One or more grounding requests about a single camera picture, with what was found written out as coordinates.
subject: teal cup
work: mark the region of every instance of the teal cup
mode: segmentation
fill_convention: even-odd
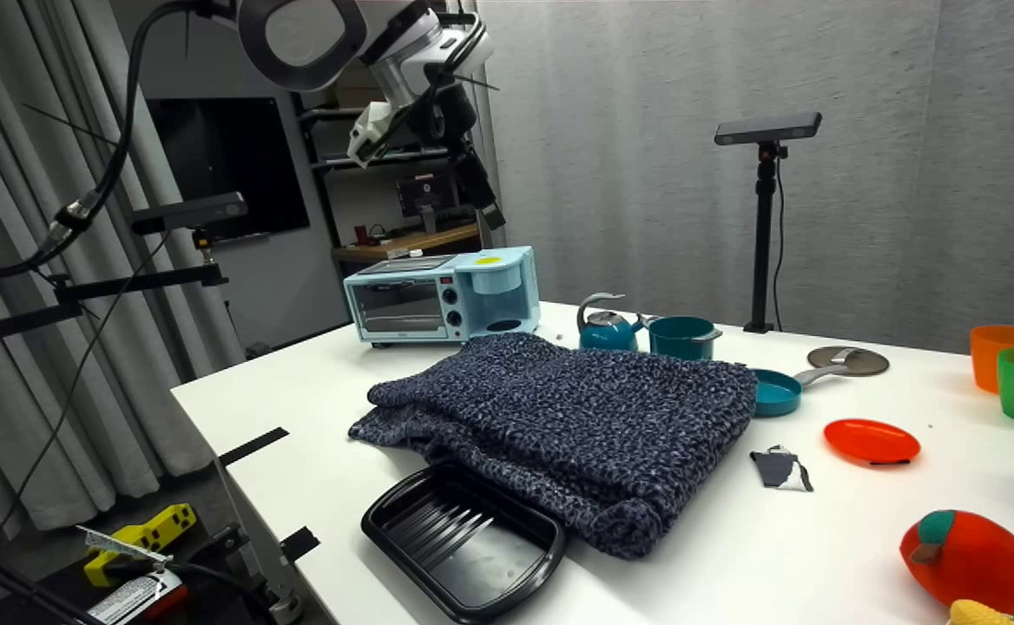
[[[649,355],[668,355],[680,360],[714,360],[718,330],[699,317],[662,317],[649,323]]]

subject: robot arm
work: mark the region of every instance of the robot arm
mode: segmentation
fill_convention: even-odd
[[[385,102],[373,102],[348,156],[370,162],[402,117],[433,92],[489,55],[476,13],[437,17],[420,0],[215,0],[212,17],[232,20],[249,63],[281,87],[332,87],[361,60]]]

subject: black tray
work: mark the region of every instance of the black tray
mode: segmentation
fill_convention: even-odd
[[[565,553],[560,521],[454,465],[396,482],[361,527],[451,623],[536,597]]]

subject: gray knit sweater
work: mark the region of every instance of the gray knit sweater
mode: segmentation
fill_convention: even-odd
[[[583,542],[648,555],[755,417],[755,374],[718,360],[472,339],[384,381],[352,436],[451,458]]]

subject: orange plate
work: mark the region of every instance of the orange plate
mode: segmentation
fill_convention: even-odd
[[[906,465],[920,455],[920,440],[884,421],[834,421],[824,426],[834,452],[862,465]]]

